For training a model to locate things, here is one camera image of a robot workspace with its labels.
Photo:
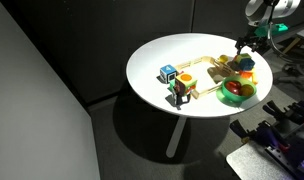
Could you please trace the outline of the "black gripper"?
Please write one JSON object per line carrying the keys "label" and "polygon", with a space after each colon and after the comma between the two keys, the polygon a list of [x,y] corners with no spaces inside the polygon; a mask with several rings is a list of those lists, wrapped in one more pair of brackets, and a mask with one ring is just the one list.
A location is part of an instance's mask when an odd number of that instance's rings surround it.
{"label": "black gripper", "polygon": [[237,55],[240,54],[241,50],[245,46],[250,47],[252,52],[255,52],[256,50],[264,49],[268,46],[267,36],[257,37],[257,36],[246,35],[244,37],[239,37],[235,44],[235,47],[237,49]]}

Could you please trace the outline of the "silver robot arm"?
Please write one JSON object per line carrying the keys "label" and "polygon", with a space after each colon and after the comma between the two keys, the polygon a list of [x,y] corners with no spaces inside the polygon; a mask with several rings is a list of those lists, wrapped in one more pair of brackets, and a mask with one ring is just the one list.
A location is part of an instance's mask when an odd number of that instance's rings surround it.
{"label": "silver robot arm", "polygon": [[237,54],[240,54],[245,46],[254,52],[271,41],[273,35],[286,31],[284,24],[274,24],[273,20],[293,14],[300,2],[301,0],[249,0],[245,8],[247,33],[237,39]]}

